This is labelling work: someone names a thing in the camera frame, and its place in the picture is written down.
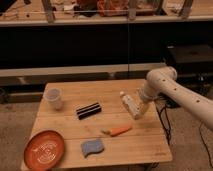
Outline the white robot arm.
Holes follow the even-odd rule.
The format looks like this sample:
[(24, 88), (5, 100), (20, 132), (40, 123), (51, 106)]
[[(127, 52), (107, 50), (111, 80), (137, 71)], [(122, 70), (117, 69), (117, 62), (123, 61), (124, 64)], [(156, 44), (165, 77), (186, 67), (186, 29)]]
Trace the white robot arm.
[(177, 71), (173, 67), (150, 70), (138, 90), (142, 103), (154, 101), (159, 93), (163, 93), (213, 131), (213, 100), (181, 86), (176, 79)]

